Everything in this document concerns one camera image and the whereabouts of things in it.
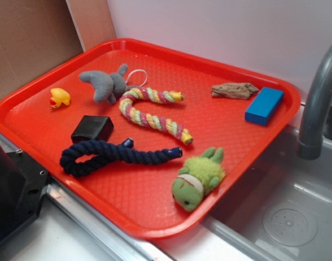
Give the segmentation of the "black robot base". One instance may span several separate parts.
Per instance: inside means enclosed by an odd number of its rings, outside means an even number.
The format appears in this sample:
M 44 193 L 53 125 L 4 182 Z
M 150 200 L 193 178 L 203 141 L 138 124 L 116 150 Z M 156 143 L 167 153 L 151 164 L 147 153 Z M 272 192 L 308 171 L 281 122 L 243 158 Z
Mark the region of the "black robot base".
M 28 153 L 0 145 L 0 247 L 40 214 L 48 171 Z

